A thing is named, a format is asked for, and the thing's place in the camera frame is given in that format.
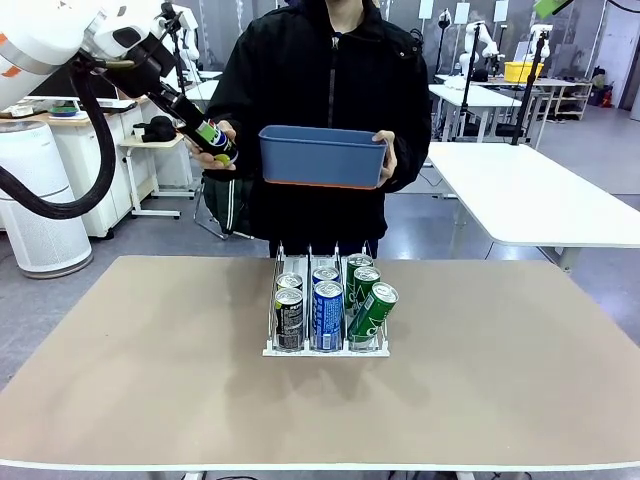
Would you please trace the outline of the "person's right hand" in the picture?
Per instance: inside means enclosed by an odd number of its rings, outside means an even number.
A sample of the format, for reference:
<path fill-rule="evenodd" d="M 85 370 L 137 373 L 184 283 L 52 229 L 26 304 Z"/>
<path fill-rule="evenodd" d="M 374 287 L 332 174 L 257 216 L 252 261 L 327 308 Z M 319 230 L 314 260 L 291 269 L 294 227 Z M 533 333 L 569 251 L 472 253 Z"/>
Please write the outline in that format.
<path fill-rule="evenodd" d="M 230 140 L 235 140 L 236 131 L 227 120 L 218 121 L 217 126 Z M 236 169 L 236 166 L 234 164 L 224 165 L 221 161 L 216 160 L 212 155 L 204 152 L 199 146 L 197 146 L 190 140 L 186 141 L 186 146 L 190 152 L 190 155 L 199 163 L 199 165 L 204 170 L 234 171 Z"/>

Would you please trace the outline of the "person's left hand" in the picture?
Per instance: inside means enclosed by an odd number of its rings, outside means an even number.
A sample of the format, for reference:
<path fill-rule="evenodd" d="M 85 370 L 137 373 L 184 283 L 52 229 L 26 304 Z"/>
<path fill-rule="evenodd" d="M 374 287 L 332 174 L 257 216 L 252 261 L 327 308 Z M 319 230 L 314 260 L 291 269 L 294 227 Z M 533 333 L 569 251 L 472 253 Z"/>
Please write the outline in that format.
<path fill-rule="evenodd" d="M 395 134 L 392 131 L 380 130 L 373 136 L 372 140 L 376 143 L 383 143 L 385 145 L 385 157 L 377 184 L 377 187 L 381 188 L 392 178 L 397 167 Z"/>

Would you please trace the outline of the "white cabinet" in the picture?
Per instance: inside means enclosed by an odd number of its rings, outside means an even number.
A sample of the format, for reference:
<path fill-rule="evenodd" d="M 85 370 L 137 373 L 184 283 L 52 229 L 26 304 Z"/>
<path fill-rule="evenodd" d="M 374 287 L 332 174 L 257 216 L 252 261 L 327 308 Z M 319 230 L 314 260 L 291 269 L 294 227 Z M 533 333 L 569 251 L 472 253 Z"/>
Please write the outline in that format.
<path fill-rule="evenodd" d="M 187 167 L 184 141 L 180 136 L 165 143 L 142 144 L 134 137 L 136 124 L 148 123 L 161 111 L 150 101 L 140 100 L 138 105 L 123 113 L 105 116 L 116 153 L 114 178 L 108 193 L 97 207 L 82 216 L 88 236 L 110 238 L 115 226 L 127 216 L 165 217 L 178 220 L 178 210 L 144 207 L 148 197 L 193 199 L 192 176 L 186 172 L 176 186 L 158 180 L 156 160 L 164 157 L 168 162 Z M 55 119 L 45 116 L 49 124 L 71 190 L 80 197 L 97 178 L 100 149 L 96 133 L 86 118 Z"/>

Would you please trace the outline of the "person in black jacket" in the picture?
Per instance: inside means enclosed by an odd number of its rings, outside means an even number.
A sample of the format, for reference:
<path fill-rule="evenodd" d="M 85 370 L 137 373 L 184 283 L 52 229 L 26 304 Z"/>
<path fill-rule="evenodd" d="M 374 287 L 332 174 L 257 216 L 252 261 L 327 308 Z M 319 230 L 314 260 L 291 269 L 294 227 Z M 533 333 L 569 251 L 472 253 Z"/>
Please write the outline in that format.
<path fill-rule="evenodd" d="M 216 91 L 253 104 L 247 144 L 234 171 L 252 178 L 253 236 L 271 252 L 344 255 L 376 251 L 387 230 L 381 188 L 359 190 L 264 180 L 260 131 L 269 125 L 396 134 L 410 116 L 431 114 L 418 34 L 386 21 L 376 0 L 296 0 L 253 20 L 237 40 Z"/>

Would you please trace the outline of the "white cylindrical air purifier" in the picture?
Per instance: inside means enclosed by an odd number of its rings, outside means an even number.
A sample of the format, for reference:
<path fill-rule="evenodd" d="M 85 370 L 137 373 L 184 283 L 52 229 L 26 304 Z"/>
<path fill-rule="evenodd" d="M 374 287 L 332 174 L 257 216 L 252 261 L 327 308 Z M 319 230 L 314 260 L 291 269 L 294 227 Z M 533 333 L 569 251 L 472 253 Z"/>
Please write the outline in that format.
<path fill-rule="evenodd" d="M 53 133 L 39 121 L 0 122 L 0 166 L 43 200 L 75 199 Z M 21 273 L 52 279 L 93 260 L 83 220 L 51 220 L 21 206 L 0 189 L 0 226 L 6 230 Z"/>

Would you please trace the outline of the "green soda can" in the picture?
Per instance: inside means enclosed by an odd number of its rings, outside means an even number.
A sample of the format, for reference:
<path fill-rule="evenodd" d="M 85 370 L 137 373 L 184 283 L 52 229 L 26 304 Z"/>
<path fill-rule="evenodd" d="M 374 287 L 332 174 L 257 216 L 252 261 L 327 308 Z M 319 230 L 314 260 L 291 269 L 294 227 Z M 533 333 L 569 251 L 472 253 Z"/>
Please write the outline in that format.
<path fill-rule="evenodd" d="M 361 343 L 376 336 L 398 300 L 398 292 L 393 286 L 385 282 L 374 283 L 349 325 L 348 340 Z"/>
<path fill-rule="evenodd" d="M 371 267 L 373 259 L 366 254 L 355 253 L 346 258 L 346 309 L 351 312 L 356 299 L 355 271 L 359 267 Z"/>
<path fill-rule="evenodd" d="M 361 266 L 354 271 L 353 312 L 356 313 L 366 301 L 373 285 L 381 279 L 374 266 Z"/>

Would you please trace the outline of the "black computer monitor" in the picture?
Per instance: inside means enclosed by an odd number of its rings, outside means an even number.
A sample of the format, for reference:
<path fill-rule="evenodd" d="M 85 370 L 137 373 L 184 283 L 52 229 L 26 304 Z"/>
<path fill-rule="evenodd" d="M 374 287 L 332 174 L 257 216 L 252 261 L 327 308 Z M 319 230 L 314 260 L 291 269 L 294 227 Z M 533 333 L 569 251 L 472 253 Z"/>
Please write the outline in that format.
<path fill-rule="evenodd" d="M 91 91 L 98 100 L 117 100 L 117 89 L 100 76 L 90 74 L 87 78 Z M 28 94 L 28 97 L 53 97 L 78 99 L 69 72 L 59 70 Z"/>

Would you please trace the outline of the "large white table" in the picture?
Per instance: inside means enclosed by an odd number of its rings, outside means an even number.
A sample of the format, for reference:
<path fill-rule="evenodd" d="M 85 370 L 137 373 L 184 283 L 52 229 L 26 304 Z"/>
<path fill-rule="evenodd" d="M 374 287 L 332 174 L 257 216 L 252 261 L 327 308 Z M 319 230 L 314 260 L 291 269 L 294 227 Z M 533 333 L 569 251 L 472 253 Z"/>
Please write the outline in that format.
<path fill-rule="evenodd" d="M 458 228 L 473 218 L 565 272 L 583 249 L 640 249 L 640 211 L 528 146 L 434 142 L 429 160 L 459 201 Z"/>

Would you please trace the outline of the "person's left forearm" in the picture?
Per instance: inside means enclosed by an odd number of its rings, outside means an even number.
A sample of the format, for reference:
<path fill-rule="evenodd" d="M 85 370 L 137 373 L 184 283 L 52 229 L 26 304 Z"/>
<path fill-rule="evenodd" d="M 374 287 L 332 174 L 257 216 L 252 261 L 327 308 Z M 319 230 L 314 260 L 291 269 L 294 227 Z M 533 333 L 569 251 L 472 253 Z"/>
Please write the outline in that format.
<path fill-rule="evenodd" d="M 431 114 L 410 116 L 396 134 L 394 151 L 397 165 L 388 186 L 388 193 L 396 193 L 415 182 L 427 158 L 431 141 Z"/>

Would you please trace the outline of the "person's right forearm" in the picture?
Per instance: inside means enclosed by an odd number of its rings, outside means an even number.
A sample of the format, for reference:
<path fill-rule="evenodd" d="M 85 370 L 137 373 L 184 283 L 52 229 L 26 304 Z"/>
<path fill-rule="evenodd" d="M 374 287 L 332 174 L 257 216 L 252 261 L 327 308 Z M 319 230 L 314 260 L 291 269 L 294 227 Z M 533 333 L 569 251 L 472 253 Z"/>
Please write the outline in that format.
<path fill-rule="evenodd" d="M 216 91 L 206 109 L 206 116 L 234 144 L 242 148 L 250 133 L 253 104 L 244 95 L 238 98 Z"/>

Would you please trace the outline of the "white background table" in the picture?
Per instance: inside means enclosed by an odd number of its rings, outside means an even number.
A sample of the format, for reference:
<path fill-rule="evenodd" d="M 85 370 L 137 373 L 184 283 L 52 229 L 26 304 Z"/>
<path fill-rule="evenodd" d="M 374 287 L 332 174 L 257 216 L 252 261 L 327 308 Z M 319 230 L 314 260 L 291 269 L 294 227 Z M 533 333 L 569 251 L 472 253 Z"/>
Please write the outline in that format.
<path fill-rule="evenodd" d="M 441 142 L 475 139 L 477 143 L 498 140 L 500 116 L 519 113 L 522 102 L 485 87 L 471 85 L 468 92 L 431 84 L 437 99 L 434 134 Z"/>

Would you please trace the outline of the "black bag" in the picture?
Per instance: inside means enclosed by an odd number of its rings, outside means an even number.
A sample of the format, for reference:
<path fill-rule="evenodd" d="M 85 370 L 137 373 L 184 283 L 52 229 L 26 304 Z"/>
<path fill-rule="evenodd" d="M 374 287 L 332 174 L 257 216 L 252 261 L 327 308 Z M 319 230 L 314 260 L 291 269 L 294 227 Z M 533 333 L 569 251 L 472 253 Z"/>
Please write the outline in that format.
<path fill-rule="evenodd" d="M 143 143 L 170 142 L 177 136 L 172 120 L 165 116 L 155 116 L 142 125 L 145 128 L 145 134 L 141 139 Z"/>

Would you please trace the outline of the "black floor stand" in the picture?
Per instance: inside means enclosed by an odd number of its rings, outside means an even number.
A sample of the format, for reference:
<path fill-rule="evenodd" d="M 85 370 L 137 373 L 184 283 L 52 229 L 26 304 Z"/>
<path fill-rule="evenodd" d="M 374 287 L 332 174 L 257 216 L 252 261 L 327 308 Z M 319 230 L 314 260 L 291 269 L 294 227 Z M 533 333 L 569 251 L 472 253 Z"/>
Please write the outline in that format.
<path fill-rule="evenodd" d="M 439 38 L 439 43 L 438 43 L 438 51 L 437 51 L 435 73 L 438 73 L 438 71 L 440 69 L 441 60 L 442 60 L 442 49 L 443 49 L 443 43 L 444 43 L 444 35 L 445 35 L 446 30 L 451 25 L 451 14 L 450 14 L 450 11 L 449 11 L 448 8 L 445 8 L 440 13 L 440 15 L 438 17 L 437 25 L 438 25 L 438 28 L 440 29 L 440 38 Z"/>

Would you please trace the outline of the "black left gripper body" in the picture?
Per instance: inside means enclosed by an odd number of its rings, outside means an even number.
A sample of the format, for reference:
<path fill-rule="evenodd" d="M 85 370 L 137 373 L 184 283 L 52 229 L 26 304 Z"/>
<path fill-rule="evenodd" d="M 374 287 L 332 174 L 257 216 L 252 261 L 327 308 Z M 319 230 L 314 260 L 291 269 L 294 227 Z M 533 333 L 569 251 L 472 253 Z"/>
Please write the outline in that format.
<path fill-rule="evenodd" d="M 167 89 L 165 77 L 176 66 L 174 55 L 150 34 L 125 55 L 132 66 L 107 70 L 107 80 L 130 98 L 160 94 Z"/>

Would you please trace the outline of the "blue plastic bin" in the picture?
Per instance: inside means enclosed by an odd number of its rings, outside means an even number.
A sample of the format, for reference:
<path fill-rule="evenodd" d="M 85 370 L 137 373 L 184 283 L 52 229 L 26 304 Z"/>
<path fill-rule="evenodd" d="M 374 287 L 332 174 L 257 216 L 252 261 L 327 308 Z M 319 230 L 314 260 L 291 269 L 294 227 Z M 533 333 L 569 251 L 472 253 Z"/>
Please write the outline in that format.
<path fill-rule="evenodd" d="M 372 190 L 387 146 L 366 131 L 269 125 L 259 133 L 262 173 L 273 184 Z"/>

